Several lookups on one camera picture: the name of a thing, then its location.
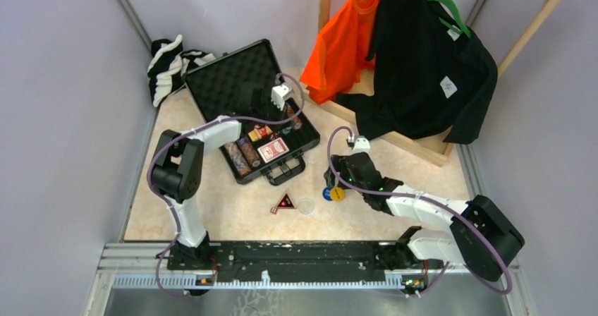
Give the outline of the orange boxed card deck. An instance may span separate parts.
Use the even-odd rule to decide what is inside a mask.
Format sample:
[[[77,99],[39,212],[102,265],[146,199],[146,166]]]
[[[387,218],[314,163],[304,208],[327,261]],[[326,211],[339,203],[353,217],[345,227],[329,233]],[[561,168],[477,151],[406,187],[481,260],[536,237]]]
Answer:
[[[268,125],[255,125],[248,133],[248,137],[252,142],[257,142],[269,137],[272,133],[273,130]]]

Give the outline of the black poker set case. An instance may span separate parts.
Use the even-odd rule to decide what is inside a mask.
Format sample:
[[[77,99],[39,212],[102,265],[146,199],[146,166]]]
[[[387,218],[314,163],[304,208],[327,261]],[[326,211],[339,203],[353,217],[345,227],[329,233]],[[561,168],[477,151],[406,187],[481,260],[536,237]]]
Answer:
[[[257,83],[266,87],[290,83],[289,78],[281,75],[280,65],[268,39],[258,40],[203,66],[191,69],[185,74],[184,81],[206,121],[212,121],[220,115],[242,116],[236,113],[236,95],[243,83]],[[240,138],[248,138],[256,151],[258,147],[269,141],[282,138],[290,152],[270,163],[265,163],[259,155],[261,166],[253,169],[249,165],[251,172],[246,176],[240,176],[225,147],[221,147],[220,153],[224,156],[237,183],[245,185],[260,176],[265,176],[271,185],[278,186],[304,172],[306,163],[303,155],[319,144],[320,134],[301,111],[299,100],[291,97],[286,103],[287,106],[293,107],[295,113],[302,119],[303,127],[300,130],[293,130],[291,121],[283,125],[268,125],[273,133],[267,138],[252,142],[248,133],[255,125],[264,124],[244,121]]]

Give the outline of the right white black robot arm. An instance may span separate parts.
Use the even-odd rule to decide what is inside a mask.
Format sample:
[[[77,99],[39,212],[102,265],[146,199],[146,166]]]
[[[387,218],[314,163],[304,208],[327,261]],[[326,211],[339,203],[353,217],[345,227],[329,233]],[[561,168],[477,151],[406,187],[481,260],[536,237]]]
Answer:
[[[375,211],[414,219],[432,229],[412,228],[400,240],[397,258],[406,268],[423,260],[441,260],[466,267],[484,283],[507,277],[508,266],[523,249],[525,239],[496,204],[484,195],[458,200],[416,190],[384,177],[370,158],[370,144],[362,136],[347,139],[347,155],[332,154],[327,145],[329,186],[361,194]]]

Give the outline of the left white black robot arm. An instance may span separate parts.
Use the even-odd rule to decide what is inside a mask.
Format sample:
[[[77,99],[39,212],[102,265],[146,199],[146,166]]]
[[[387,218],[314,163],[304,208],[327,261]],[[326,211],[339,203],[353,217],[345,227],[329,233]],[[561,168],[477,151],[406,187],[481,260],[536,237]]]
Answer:
[[[280,125],[296,116],[267,121],[250,116],[220,115],[197,128],[183,132],[168,129],[161,133],[146,181],[149,189],[167,204],[173,217],[176,231],[168,249],[176,246],[194,269],[203,269],[210,263],[209,236],[196,203],[204,156],[238,140],[244,121]]]

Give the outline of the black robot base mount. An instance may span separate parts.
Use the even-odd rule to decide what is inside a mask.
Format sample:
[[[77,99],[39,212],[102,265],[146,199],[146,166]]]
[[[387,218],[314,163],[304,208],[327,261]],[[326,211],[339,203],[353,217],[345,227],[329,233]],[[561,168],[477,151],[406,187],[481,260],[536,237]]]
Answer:
[[[170,270],[207,270],[219,283],[377,283],[387,272],[440,269],[441,260],[418,260],[395,241],[212,241],[200,258],[176,246],[157,253]]]

